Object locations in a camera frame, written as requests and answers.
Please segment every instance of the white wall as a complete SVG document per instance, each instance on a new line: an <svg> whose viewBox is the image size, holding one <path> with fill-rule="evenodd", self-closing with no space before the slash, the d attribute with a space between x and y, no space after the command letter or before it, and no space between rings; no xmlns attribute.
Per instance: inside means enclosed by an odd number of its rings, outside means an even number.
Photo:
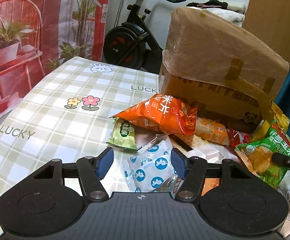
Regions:
<svg viewBox="0 0 290 240"><path fill-rule="evenodd" d="M144 0L140 14L144 13L144 9L148 8L152 10L152 13L147 16L145 22L149 29L155 36L157 42L162 48L165 48L169 23L171 21L171 11L180 6L186 6L190 2L204 3L208 0L186 0L183 3L169 3L164 0ZM245 6L249 3L249 0L220 0L225 2L240 2L244 3ZM105 34L108 33L114 27L117 10L120 0L109 0ZM134 4L136 0L125 0L123 8L120 14L119 24L126 21L129 11L127 10L128 4Z"/></svg>

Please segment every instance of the blue gripper pad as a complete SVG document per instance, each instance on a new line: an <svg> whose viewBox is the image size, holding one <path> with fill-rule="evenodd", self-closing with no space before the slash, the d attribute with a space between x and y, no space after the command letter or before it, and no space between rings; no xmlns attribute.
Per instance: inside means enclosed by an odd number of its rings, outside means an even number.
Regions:
<svg viewBox="0 0 290 240"><path fill-rule="evenodd" d="M96 159L98 159L96 174L101 180L106 176L112 166L114 161L114 150L111 147L107 147Z"/></svg>
<svg viewBox="0 0 290 240"><path fill-rule="evenodd" d="M185 179L187 176L187 169L185 165L185 160L187 157L181 153L178 149L175 150L175 148L172 149L171 151L171 163L177 172L178 177L181 179Z"/></svg>

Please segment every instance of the white flower pot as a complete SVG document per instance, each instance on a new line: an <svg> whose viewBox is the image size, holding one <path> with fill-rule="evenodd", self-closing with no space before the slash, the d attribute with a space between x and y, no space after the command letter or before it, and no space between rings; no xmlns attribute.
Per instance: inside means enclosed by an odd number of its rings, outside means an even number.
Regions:
<svg viewBox="0 0 290 240"><path fill-rule="evenodd" d="M0 49L0 65L17 58L19 43Z"/></svg>

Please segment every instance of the table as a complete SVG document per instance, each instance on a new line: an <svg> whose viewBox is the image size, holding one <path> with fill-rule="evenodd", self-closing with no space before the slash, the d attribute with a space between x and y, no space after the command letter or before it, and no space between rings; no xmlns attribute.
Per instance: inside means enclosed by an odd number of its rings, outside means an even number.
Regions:
<svg viewBox="0 0 290 240"><path fill-rule="evenodd" d="M51 159L71 163L84 156L98 156L112 133L113 119L109 117L155 93L159 93L156 74L80 57L61 65L39 82L0 126L0 195ZM98 110L86 110L82 99L87 96L99 98L90 106ZM232 158L224 147L217 147L224 158ZM129 191L121 162L130 156L132 152L114 148L114 162L101 181L109 195ZM74 179L65 183L79 189ZM290 189L290 174L284 194L287 186Z"/></svg>

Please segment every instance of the white towel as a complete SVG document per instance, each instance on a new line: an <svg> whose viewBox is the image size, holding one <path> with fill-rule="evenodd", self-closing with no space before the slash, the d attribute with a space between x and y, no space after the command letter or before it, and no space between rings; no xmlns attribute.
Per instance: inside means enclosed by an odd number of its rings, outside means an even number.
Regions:
<svg viewBox="0 0 290 240"><path fill-rule="evenodd" d="M234 12L234 11L230 11L230 10L224 10L224 9L221 9L221 8L208 8L208 9L200 9L200 8L197 8L197 7L191 7L191 8L194 8L194 9L197 9L197 10L207 10L229 22L232 22L236 25L238 25L239 27L242 27L242 24L243 24L243 20L245 18L245 15L242 14L242 13L237 13L237 12Z"/></svg>
<svg viewBox="0 0 290 240"><path fill-rule="evenodd" d="M245 4L239 2L228 2L227 9L238 13L244 13Z"/></svg>

